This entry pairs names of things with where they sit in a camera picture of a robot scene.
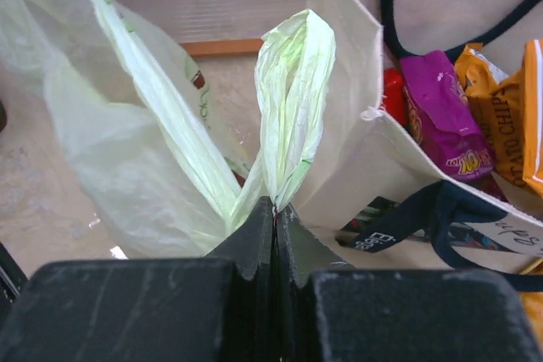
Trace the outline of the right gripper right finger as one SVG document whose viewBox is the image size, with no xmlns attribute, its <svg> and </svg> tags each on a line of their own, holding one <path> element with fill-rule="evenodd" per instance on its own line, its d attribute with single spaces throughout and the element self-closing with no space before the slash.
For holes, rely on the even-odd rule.
<svg viewBox="0 0 543 362">
<path fill-rule="evenodd" d="M 482 270 L 363 270 L 274 214 L 286 361 L 539 361 L 518 295 Z"/>
</svg>

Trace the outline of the purple snack packet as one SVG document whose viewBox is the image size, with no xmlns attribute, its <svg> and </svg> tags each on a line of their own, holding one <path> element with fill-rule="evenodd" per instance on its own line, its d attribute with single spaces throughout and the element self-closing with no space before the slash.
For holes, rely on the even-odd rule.
<svg viewBox="0 0 543 362">
<path fill-rule="evenodd" d="M 468 105 L 456 71 L 442 51 L 400 60 L 409 132 L 447 176 L 469 182 L 494 169 L 494 154 Z"/>
</svg>

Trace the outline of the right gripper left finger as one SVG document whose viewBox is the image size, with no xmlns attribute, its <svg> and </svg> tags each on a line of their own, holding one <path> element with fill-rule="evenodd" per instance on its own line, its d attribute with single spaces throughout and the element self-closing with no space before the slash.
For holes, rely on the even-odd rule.
<svg viewBox="0 0 543 362">
<path fill-rule="evenodd" d="M 4 361 L 271 361 L 272 205 L 202 258 L 44 265 L 1 330 Z"/>
</svg>

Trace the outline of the orange snack packet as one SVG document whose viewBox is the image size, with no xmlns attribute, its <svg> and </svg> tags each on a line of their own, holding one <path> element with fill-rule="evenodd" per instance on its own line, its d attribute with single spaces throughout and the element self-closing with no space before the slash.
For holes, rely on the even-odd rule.
<svg viewBox="0 0 543 362">
<path fill-rule="evenodd" d="M 495 155 L 495 171 L 515 187 L 542 195 L 542 40 L 526 43 L 519 71 L 508 75 L 478 43 L 464 47 L 454 67 L 480 130 Z"/>
</svg>

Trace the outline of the beige canvas tote bag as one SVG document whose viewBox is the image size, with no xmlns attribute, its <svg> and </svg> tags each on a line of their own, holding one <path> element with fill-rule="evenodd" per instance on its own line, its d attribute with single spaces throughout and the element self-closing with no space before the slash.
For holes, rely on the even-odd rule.
<svg viewBox="0 0 543 362">
<path fill-rule="evenodd" d="M 394 0 L 400 44 L 411 53 L 462 47 L 523 0 Z M 339 232 L 374 198 L 399 203 L 445 175 L 382 109 L 383 71 L 395 54 L 383 43 L 380 0 L 307 0 L 337 43 L 316 158 L 294 206 L 340 258 L 360 268 L 440 269 L 427 243 L 405 240 L 379 253 L 339 244 Z"/>
</svg>

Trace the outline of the red snack packet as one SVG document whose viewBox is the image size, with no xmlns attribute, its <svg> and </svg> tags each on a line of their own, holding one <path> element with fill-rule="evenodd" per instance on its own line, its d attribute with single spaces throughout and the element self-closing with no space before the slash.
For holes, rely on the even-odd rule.
<svg viewBox="0 0 543 362">
<path fill-rule="evenodd" d="M 400 125 L 404 128 L 408 126 L 404 79 L 395 68 L 388 68 L 383 72 L 382 105 Z"/>
</svg>

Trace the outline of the light green plastic bag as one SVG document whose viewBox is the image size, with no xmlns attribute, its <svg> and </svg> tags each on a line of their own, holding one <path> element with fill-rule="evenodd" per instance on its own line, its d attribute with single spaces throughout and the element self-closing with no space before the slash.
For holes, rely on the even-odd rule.
<svg viewBox="0 0 543 362">
<path fill-rule="evenodd" d="M 284 209 L 322 138 L 332 28 L 306 9 L 263 36 L 249 160 L 188 53 L 114 0 L 1 0 L 1 60 L 39 94 L 81 184 L 127 253 L 203 256 L 259 198 Z"/>
</svg>

